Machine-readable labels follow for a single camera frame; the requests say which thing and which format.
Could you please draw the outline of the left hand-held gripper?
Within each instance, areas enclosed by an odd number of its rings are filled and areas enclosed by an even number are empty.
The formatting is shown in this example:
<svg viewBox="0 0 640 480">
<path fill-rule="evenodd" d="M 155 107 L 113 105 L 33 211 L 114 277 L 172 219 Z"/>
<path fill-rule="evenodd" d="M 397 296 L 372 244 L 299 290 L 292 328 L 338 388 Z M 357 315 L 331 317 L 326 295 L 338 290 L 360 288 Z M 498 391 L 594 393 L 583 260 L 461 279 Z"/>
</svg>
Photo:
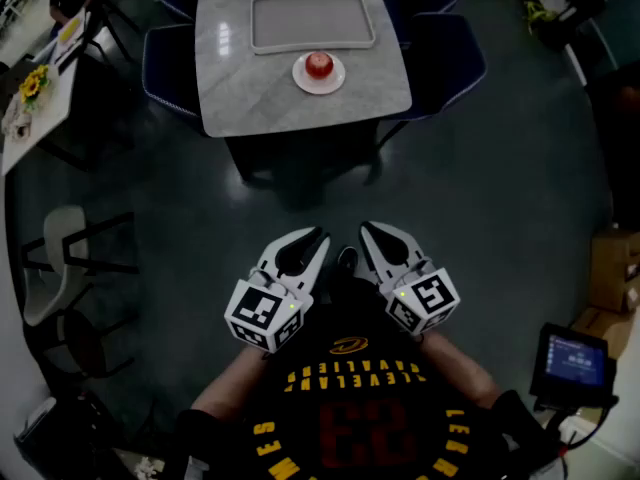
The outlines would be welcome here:
<svg viewBox="0 0 640 480">
<path fill-rule="evenodd" d="M 227 305 L 224 318 L 232 335 L 271 354 L 280 350 L 304 325 L 330 244 L 330 235 L 317 226 L 269 243 Z"/>
</svg>

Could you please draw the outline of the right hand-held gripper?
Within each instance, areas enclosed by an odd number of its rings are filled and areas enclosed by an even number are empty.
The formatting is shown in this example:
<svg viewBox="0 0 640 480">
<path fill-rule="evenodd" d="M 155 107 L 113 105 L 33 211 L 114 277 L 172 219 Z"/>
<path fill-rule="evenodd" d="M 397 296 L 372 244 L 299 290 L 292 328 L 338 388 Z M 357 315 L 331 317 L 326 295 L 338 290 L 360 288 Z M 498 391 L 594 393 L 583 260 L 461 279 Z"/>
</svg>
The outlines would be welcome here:
<svg viewBox="0 0 640 480">
<path fill-rule="evenodd" d="M 421 335 L 455 311 L 460 296 L 448 272 L 426 259 L 412 235 L 389 224 L 367 221 L 360 225 L 359 240 L 379 293 L 387 300 L 385 312 L 404 331 Z"/>
</svg>

